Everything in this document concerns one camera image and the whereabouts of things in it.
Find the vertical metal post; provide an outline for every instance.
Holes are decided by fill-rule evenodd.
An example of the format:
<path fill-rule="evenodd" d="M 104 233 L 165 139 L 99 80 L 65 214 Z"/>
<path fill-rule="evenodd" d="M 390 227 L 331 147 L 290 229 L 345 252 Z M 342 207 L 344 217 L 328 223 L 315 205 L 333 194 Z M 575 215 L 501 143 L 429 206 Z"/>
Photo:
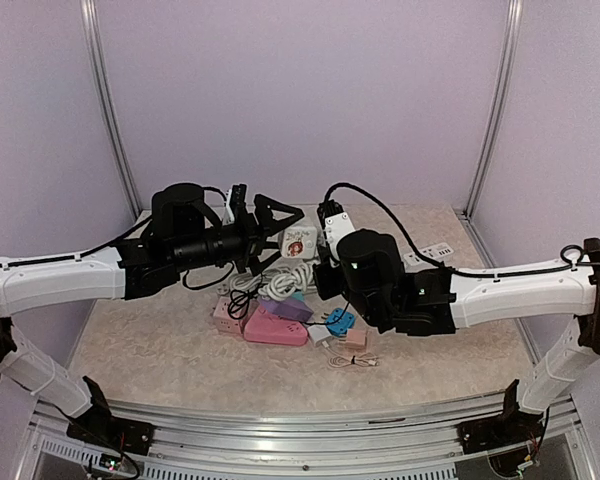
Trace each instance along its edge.
<path fill-rule="evenodd" d="M 473 215 L 475 214 L 487 178 L 487 171 L 489 170 L 489 165 L 491 164 L 493 157 L 493 149 L 498 137 L 500 121 L 502 120 L 507 98 L 507 91 L 509 90 L 509 81 L 513 71 L 513 62 L 516 54 L 516 47 L 518 45 L 521 19 L 522 0 L 509 0 L 509 15 L 507 17 L 507 26 L 505 29 L 502 55 L 500 57 L 495 95 L 491 104 L 487 131 L 482 143 L 478 168 L 476 169 L 473 178 L 469 200 L 465 209 L 465 214 L 469 221 L 472 220 Z"/>
<path fill-rule="evenodd" d="M 142 212 L 142 203 L 136 189 L 135 182 L 133 181 L 133 175 L 127 155 L 122 145 L 122 138 L 120 136 L 120 129 L 118 127 L 118 120 L 116 118 L 115 110 L 113 108 L 113 101 L 111 98 L 111 91 L 109 89 L 109 82 L 107 80 L 107 71 L 105 68 L 104 54 L 102 52 L 102 43 L 100 41 L 100 31 L 98 28 L 98 14 L 96 11 L 95 0 L 81 0 L 82 7 L 82 22 L 84 24 L 85 35 L 87 39 L 87 48 L 89 50 L 89 58 L 91 61 L 91 68 L 93 70 L 93 76 L 95 79 L 96 92 L 100 100 L 100 106 L 102 107 L 102 116 L 107 127 L 107 133 L 109 140 L 111 141 L 111 147 L 116 162 L 116 169 L 122 182 L 124 194 L 134 218 L 138 218 L 140 212 Z"/>

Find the pink power strip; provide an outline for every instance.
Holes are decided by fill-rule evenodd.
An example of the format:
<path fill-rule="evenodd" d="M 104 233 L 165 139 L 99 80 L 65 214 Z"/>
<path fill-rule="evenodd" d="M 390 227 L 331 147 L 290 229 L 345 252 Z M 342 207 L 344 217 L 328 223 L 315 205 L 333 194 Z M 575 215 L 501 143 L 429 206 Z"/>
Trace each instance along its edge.
<path fill-rule="evenodd" d="M 272 315 L 264 307 L 258 309 L 244 327 L 244 339 L 255 343 L 273 343 L 299 347 L 307 343 L 307 329 L 300 322 Z"/>

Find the power outlet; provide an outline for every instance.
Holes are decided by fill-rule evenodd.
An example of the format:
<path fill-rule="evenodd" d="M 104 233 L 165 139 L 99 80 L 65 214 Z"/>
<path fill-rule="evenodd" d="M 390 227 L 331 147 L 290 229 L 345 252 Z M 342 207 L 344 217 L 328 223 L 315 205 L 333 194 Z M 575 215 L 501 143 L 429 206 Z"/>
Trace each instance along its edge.
<path fill-rule="evenodd" d="M 231 318 L 229 316 L 230 304 L 231 299 L 229 297 L 220 297 L 218 305 L 216 305 L 216 309 L 213 312 L 214 323 L 220 333 L 233 333 L 236 335 L 242 335 L 244 324 L 246 322 L 246 316 L 240 320 Z M 243 309 L 236 316 L 241 316 L 245 309 L 246 307 L 243 307 Z"/>
<path fill-rule="evenodd" d="M 453 255 L 454 252 L 453 248 L 451 248 L 448 243 L 444 242 L 437 243 L 435 245 L 430 245 L 426 248 L 421 249 L 420 251 L 426 257 L 438 261 L 442 261 L 444 259 L 449 258 L 451 255 Z M 413 273 L 419 272 L 420 270 L 424 270 L 425 268 L 432 268 L 432 265 L 420 259 L 419 257 L 416 257 L 416 254 L 413 252 L 405 253 L 403 255 L 403 258 L 407 272 Z"/>

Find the table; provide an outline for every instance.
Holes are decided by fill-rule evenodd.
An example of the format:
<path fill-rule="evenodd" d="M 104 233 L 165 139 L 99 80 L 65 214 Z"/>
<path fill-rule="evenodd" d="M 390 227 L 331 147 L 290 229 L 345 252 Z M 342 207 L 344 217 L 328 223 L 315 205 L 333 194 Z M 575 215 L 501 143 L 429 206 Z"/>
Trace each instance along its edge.
<path fill-rule="evenodd" d="M 303 207 L 315 218 L 315 206 Z M 447 242 L 454 266 L 482 266 L 454 211 L 445 205 L 392 207 L 420 247 Z M 357 228 L 395 236 L 409 248 L 376 206 L 346 208 Z M 190 284 L 221 272 L 191 273 Z M 220 334 L 211 312 L 215 289 L 190 292 L 180 284 L 151 298 L 96 302 L 70 370 L 97 381 L 105 395 L 144 405 L 249 414 L 373 411 L 440 402 L 504 389 L 531 362 L 513 320 L 478 325 L 455 335 L 428 338 L 370 332 L 375 368 L 332 369 L 310 343 L 286 347 L 249 343 Z M 342 307 L 307 296 L 316 317 Z"/>

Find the purple power adapter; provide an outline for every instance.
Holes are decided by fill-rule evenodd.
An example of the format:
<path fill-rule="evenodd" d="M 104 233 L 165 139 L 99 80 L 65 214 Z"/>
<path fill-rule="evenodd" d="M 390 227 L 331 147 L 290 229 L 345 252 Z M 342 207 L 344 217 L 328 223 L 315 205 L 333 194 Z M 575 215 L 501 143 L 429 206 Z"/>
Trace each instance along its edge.
<path fill-rule="evenodd" d="M 313 310 L 307 307 L 304 302 L 293 297 L 287 298 L 284 302 L 265 300 L 260 297 L 259 303 L 267 312 L 289 320 L 306 322 L 313 315 Z"/>

